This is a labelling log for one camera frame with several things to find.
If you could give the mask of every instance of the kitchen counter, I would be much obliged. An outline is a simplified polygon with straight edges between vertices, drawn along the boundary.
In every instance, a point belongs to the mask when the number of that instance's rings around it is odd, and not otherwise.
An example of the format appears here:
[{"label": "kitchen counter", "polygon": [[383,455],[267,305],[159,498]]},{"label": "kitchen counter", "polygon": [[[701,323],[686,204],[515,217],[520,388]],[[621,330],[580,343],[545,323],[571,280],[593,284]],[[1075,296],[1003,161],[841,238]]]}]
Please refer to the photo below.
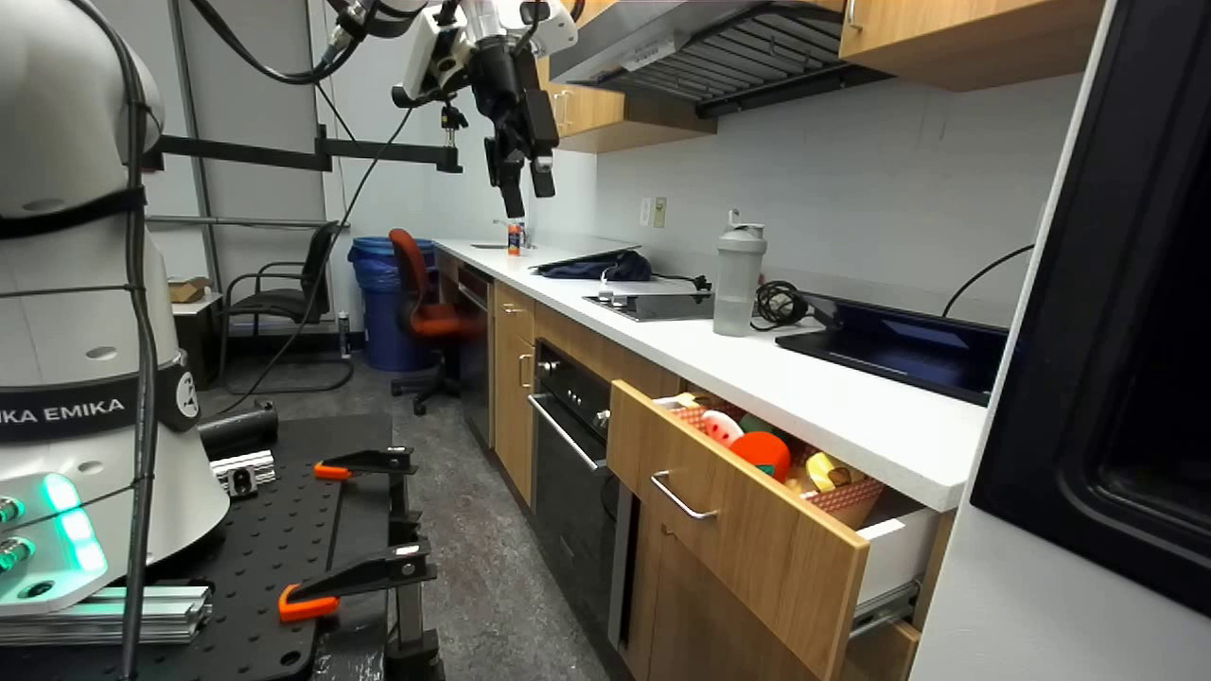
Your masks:
[{"label": "kitchen counter", "polygon": [[931,509],[962,504],[986,420],[979,405],[793,355],[772,338],[718,338],[711,323],[634,323],[590,301],[587,296],[602,291],[593,280],[532,274],[545,261],[617,248],[617,242],[551,242],[522,257],[474,242],[440,242],[440,248]]}]

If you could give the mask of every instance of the open drawer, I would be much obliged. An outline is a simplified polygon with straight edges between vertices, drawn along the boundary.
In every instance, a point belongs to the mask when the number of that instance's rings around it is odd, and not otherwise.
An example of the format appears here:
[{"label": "open drawer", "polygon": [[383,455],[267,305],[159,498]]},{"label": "open drawer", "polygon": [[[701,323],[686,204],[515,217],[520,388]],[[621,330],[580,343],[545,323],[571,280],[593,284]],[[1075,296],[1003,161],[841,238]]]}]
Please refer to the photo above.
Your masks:
[{"label": "open drawer", "polygon": [[911,596],[928,560],[931,509],[850,530],[629,382],[609,398],[609,469],[821,681],[841,678],[850,633]]}]

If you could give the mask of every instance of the range hood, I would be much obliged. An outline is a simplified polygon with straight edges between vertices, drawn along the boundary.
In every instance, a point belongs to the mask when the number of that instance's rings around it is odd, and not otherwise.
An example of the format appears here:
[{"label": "range hood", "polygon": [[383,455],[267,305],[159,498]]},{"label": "range hood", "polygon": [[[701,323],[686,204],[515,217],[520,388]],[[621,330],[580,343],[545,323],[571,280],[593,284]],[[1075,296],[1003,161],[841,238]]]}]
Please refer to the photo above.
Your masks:
[{"label": "range hood", "polygon": [[841,21],[816,0],[617,0],[551,55],[551,78],[658,92],[701,116],[880,78],[836,55]]}]

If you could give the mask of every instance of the refrigerator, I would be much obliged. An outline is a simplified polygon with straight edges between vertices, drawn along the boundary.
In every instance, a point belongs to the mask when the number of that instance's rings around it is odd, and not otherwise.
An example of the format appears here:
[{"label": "refrigerator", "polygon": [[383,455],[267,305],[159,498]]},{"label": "refrigerator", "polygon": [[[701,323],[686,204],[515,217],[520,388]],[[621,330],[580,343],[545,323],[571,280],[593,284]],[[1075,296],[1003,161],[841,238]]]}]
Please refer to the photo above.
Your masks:
[{"label": "refrigerator", "polygon": [[1211,7],[1107,0],[911,681],[1211,678]]}]

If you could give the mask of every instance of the gray floor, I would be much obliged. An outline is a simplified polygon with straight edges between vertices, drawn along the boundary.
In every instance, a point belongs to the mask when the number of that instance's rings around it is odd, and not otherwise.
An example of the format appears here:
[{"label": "gray floor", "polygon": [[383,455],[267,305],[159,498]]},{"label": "gray floor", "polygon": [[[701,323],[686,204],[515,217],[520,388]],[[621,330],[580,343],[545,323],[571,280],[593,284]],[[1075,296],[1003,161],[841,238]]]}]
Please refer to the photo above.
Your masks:
[{"label": "gray floor", "polygon": [[[230,387],[247,387],[251,373],[259,372],[236,366]],[[279,366],[267,387],[303,379],[310,372]],[[224,388],[203,393],[209,414],[227,402]],[[259,402],[285,420],[383,414],[393,420],[393,435],[417,450],[411,492],[440,566],[440,580],[423,588],[423,615],[440,633],[452,681],[604,678],[539,556],[522,506],[462,424],[459,402],[434,402],[417,420],[368,366],[338,393],[265,393]]]}]

